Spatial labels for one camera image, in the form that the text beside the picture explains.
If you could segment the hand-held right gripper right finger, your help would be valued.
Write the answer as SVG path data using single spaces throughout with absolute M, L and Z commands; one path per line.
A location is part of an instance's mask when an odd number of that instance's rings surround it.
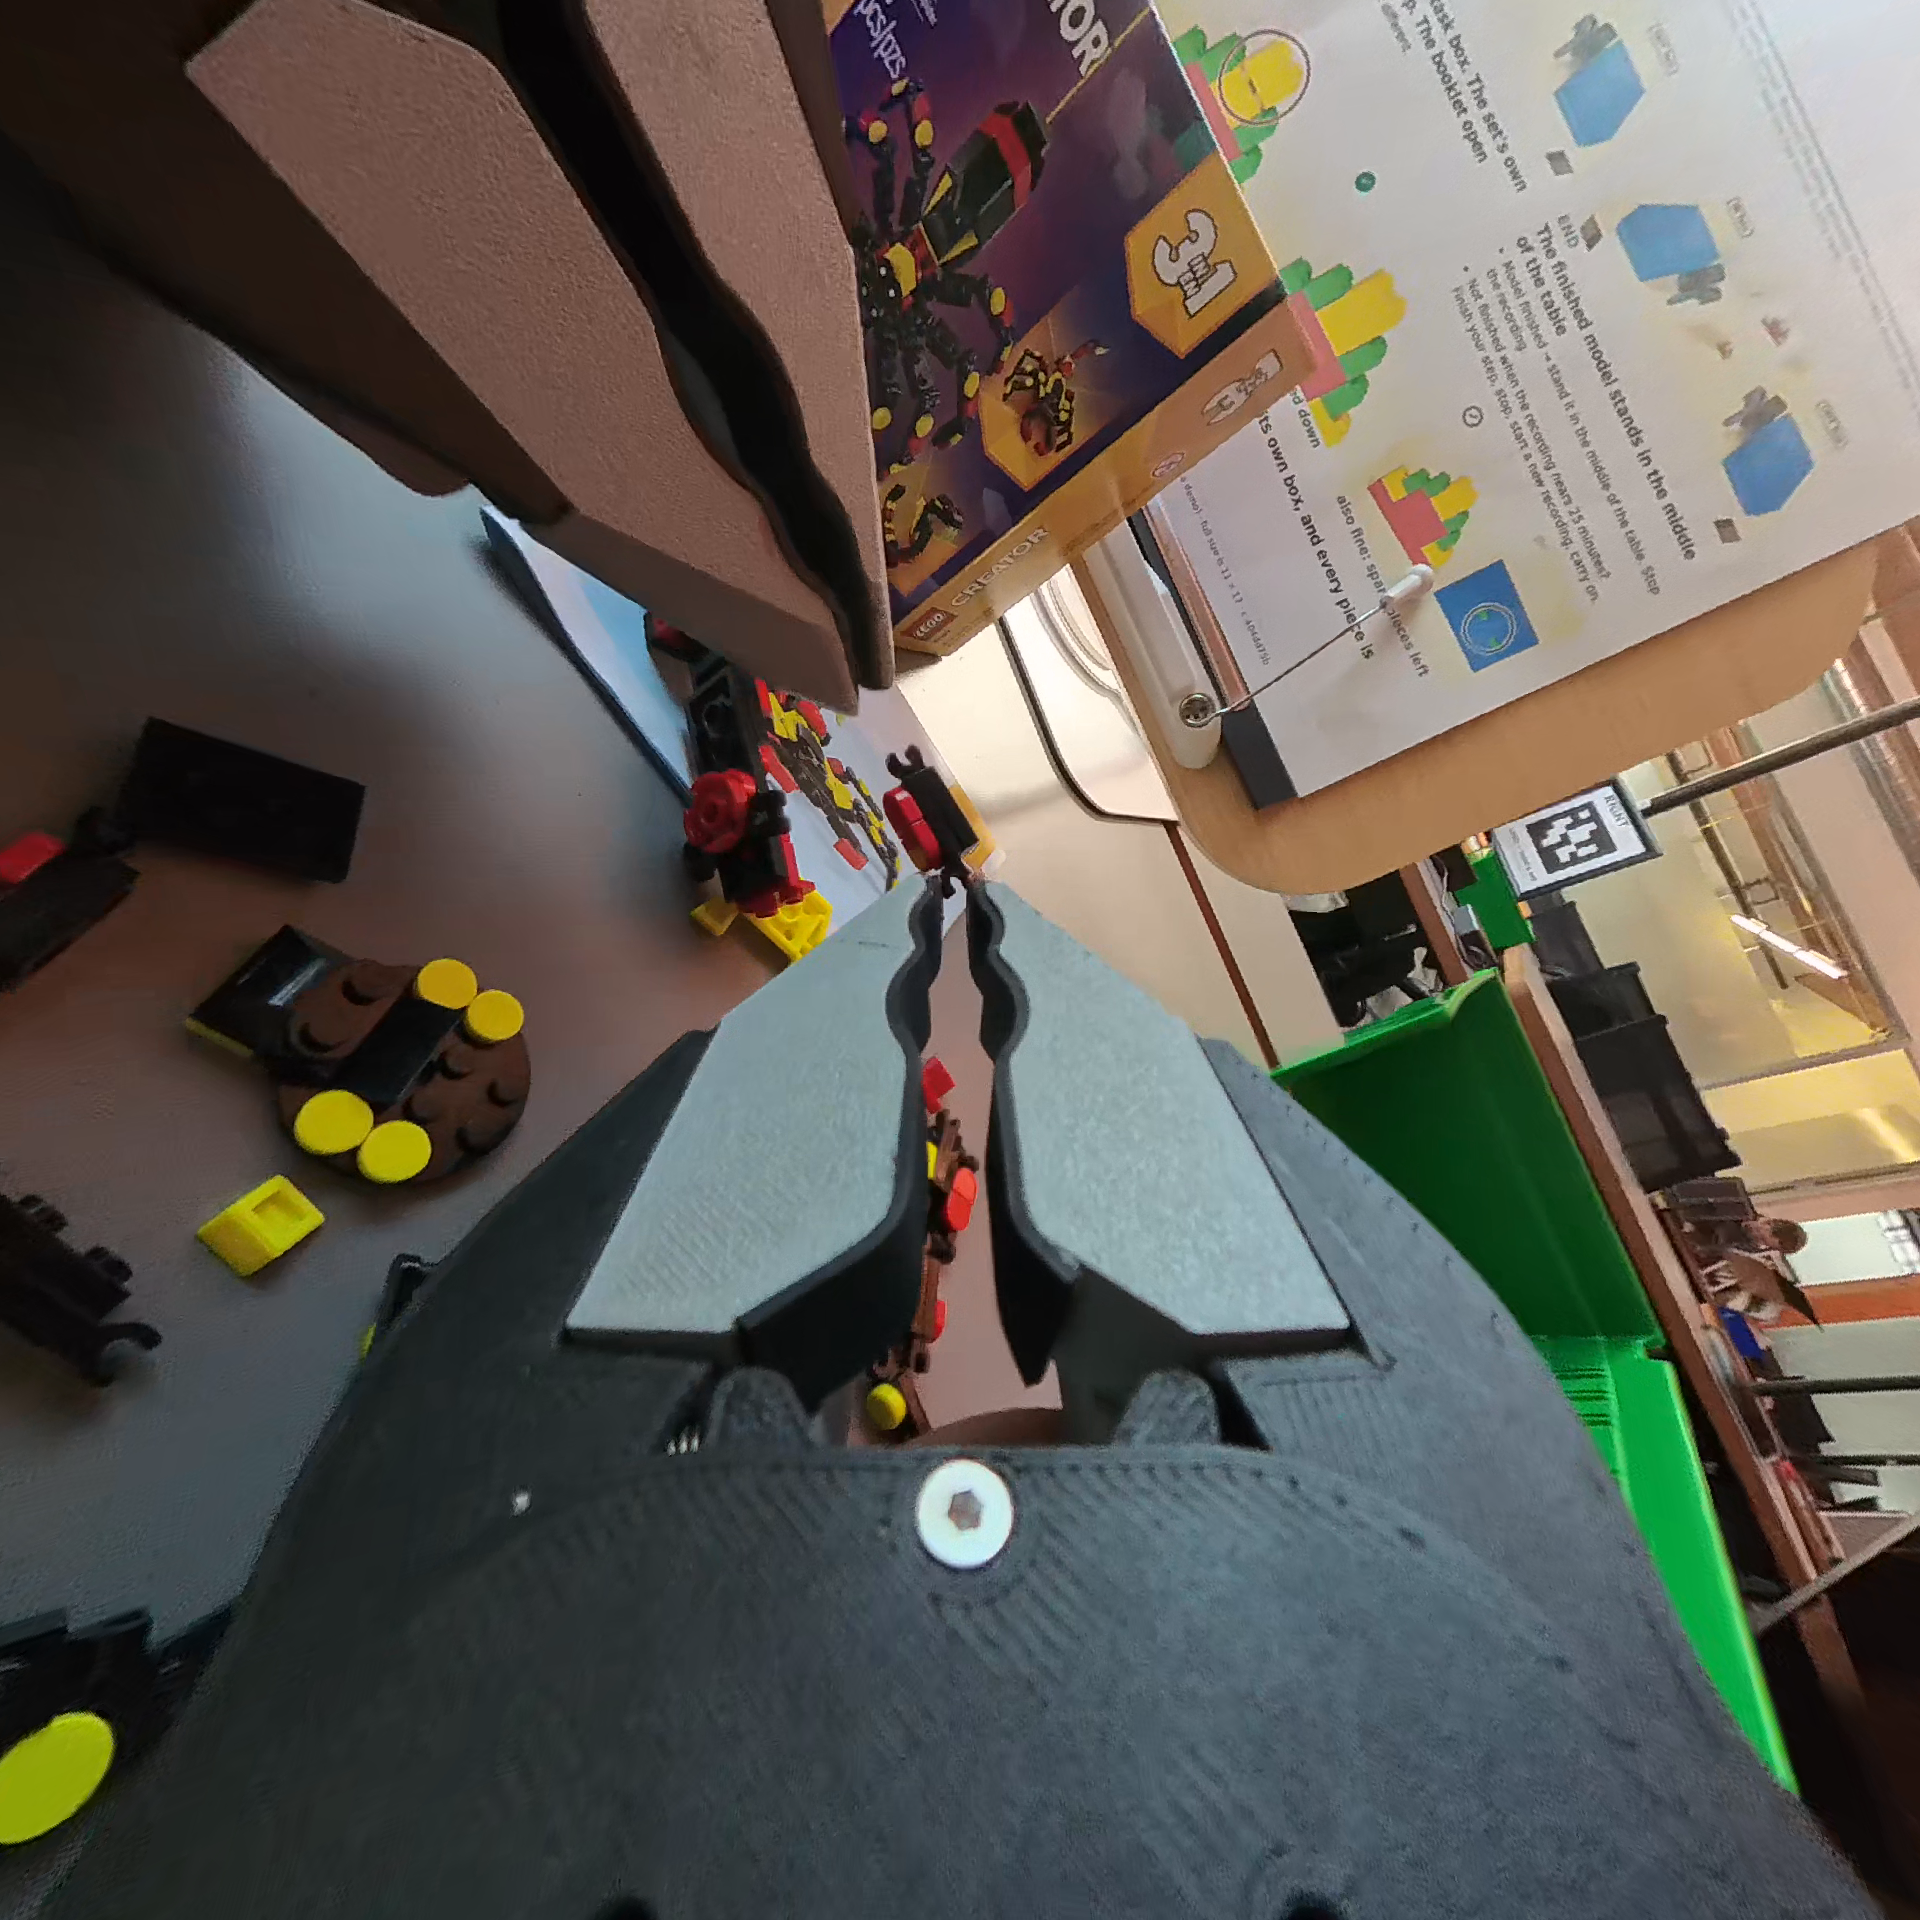
M 1203 1041 L 1006 884 L 968 909 L 992 1059 L 988 1190 L 1001 1331 L 1067 1421 L 1156 1373 L 1347 1353 L 1353 1318 Z

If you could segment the pile of lego pieces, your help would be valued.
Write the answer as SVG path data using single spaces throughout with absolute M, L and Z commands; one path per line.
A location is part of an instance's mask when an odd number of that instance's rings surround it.
M 289 1137 L 361 1184 L 428 1184 L 482 1158 L 534 1086 L 522 1000 L 463 960 L 393 967 L 279 927 L 206 997 L 187 1028 L 264 1065 Z M 161 1332 L 121 1318 L 128 1264 L 65 1235 L 35 1192 L 6 1197 L 6 1331 L 91 1385 Z M 75 1628 L 6 1625 L 6 1846 L 57 1831 L 174 1717 L 225 1629 L 169 1641 L 144 1612 Z

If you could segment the black red lego leg piece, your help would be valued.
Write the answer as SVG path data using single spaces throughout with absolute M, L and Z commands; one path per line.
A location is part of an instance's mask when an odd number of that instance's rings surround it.
M 946 887 L 984 876 L 998 846 L 970 798 L 912 744 L 889 752 L 884 771 L 880 809 L 908 862 Z

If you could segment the purple lego set box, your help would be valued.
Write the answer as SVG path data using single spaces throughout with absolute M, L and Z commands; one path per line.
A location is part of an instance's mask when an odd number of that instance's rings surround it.
M 1155 4 L 831 11 L 897 646 L 946 656 L 1312 371 Z

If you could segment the small marker tag card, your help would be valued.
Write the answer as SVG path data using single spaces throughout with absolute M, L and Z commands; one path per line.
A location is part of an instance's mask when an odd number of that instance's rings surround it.
M 1665 855 L 1619 775 L 1496 828 L 1490 851 L 1500 855 L 1513 896 L 1530 905 Z

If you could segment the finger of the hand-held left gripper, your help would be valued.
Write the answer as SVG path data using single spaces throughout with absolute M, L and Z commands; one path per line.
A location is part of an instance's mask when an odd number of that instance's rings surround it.
M 768 4 L 586 1 L 578 59 L 659 238 L 641 283 L 699 437 L 833 612 L 858 687 L 897 681 L 858 264 Z
M 187 78 L 560 495 L 552 553 L 833 704 L 825 601 L 708 451 L 641 283 L 659 220 L 575 4 L 249 4 Z

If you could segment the printed instruction sheet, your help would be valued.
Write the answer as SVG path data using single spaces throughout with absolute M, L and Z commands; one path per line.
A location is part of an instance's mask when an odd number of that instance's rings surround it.
M 1330 788 L 1915 516 L 1919 4 L 1161 4 L 1310 366 L 1159 502 Z

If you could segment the red yellow black lego model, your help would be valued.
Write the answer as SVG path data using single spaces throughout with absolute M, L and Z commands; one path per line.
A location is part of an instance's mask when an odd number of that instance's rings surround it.
M 687 719 L 684 864 L 699 927 L 745 923 L 791 965 L 900 883 L 880 761 L 848 713 L 702 656 Z

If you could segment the open spider instruction booklet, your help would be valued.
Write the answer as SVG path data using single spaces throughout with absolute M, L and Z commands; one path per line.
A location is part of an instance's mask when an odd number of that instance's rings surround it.
M 906 855 L 880 791 L 884 753 L 908 743 L 906 721 L 884 718 L 876 734 L 867 732 L 850 713 L 743 676 L 678 632 L 657 652 L 654 622 L 638 603 L 552 553 L 503 511 L 482 504 L 480 515 L 495 564 L 679 805 L 690 805 L 702 775 L 750 773 L 784 805 L 795 876 L 828 897 L 836 923 L 900 883 Z

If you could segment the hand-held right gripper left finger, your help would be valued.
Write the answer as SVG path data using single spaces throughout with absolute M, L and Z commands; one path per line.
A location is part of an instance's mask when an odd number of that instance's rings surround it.
M 564 1332 L 778 1373 L 820 1404 L 908 1331 L 945 893 L 898 887 L 712 1032 Z

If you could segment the green plastic bin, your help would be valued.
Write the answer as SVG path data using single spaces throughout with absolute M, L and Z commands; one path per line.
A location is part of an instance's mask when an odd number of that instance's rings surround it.
M 1513 1315 L 1643 1535 L 1700 1665 L 1768 1769 L 1792 1760 L 1666 1334 L 1494 972 L 1275 1069 Z

